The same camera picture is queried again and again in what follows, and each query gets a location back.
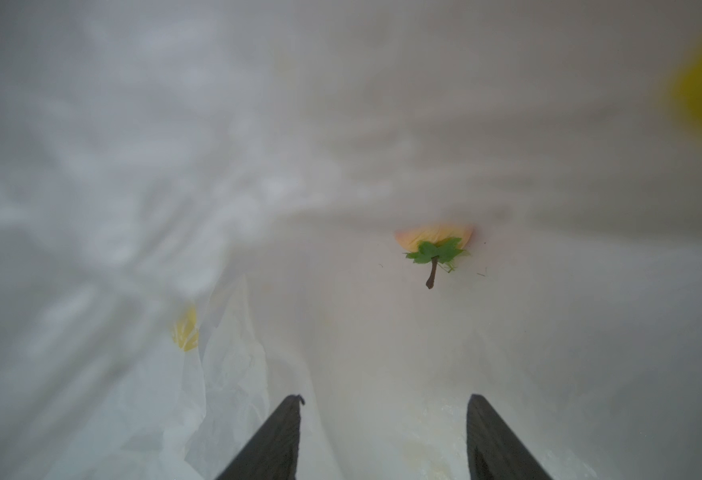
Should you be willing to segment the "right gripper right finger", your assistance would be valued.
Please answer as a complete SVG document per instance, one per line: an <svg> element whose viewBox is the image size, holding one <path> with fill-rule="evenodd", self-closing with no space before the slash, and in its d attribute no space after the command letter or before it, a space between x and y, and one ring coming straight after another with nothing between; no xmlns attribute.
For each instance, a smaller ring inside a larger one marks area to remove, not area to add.
<svg viewBox="0 0 702 480"><path fill-rule="evenodd" d="M469 400L466 430L471 480L552 480L482 395Z"/></svg>

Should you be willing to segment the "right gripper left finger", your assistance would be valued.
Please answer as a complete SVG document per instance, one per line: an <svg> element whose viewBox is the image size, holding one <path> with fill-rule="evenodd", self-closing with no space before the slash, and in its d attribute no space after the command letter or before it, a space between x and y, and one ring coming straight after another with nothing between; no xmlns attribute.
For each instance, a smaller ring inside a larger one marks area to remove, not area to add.
<svg viewBox="0 0 702 480"><path fill-rule="evenodd" d="M288 395L217 480L295 480L301 439L301 395Z"/></svg>

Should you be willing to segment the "white plastic bag fruit print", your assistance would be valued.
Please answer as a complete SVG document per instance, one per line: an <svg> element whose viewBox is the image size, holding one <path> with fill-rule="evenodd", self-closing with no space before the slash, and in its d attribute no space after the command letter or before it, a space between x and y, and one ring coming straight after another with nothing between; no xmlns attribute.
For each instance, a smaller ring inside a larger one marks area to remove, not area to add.
<svg viewBox="0 0 702 480"><path fill-rule="evenodd" d="M0 1L0 479L702 479L702 1ZM398 230L476 228L433 289Z"/></svg>

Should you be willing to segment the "red apple with leaf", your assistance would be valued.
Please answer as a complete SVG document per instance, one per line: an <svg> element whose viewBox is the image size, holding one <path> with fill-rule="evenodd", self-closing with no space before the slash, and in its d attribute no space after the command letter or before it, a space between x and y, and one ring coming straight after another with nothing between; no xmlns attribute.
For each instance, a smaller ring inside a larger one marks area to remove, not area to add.
<svg viewBox="0 0 702 480"><path fill-rule="evenodd" d="M398 230L394 238L407 259L414 264L430 267L426 287L431 290L439 269L451 273L456 268L456 260L469 254L468 245L475 231L473 225L440 223Z"/></svg>

